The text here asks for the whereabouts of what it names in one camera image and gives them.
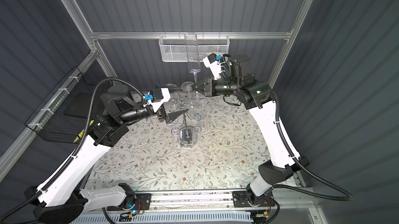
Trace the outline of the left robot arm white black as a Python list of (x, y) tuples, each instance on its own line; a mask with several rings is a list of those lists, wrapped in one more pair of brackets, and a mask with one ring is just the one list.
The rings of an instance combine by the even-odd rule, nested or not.
[(167, 124), (173, 122), (186, 110), (166, 113), (163, 104), (170, 100), (168, 88), (156, 88), (144, 95), (141, 102), (134, 101), (132, 86), (122, 82), (111, 86), (99, 99), (103, 112), (96, 113), (94, 105), (99, 83), (92, 95), (89, 112), (79, 144), (49, 179), (36, 189), (30, 188), (26, 196), (36, 208), (33, 211), (38, 223), (69, 224), (80, 214), (93, 210), (116, 207), (137, 214), (144, 209), (133, 189), (126, 183), (99, 190), (78, 189), (78, 184), (93, 165), (128, 133), (129, 126), (157, 116)]

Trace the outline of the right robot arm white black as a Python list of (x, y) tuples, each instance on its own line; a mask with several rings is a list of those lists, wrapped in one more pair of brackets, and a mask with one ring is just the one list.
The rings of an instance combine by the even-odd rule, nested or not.
[(202, 62), (213, 75), (196, 82), (192, 89), (206, 97), (236, 96), (240, 105), (244, 105), (255, 119), (266, 141), (270, 159), (258, 167), (259, 175), (246, 187), (248, 203), (259, 205), (273, 185), (284, 182), (300, 170), (293, 158), (303, 166), (308, 166), (309, 160), (293, 146), (276, 115), (276, 97), (267, 82), (256, 79), (250, 57), (211, 53)]

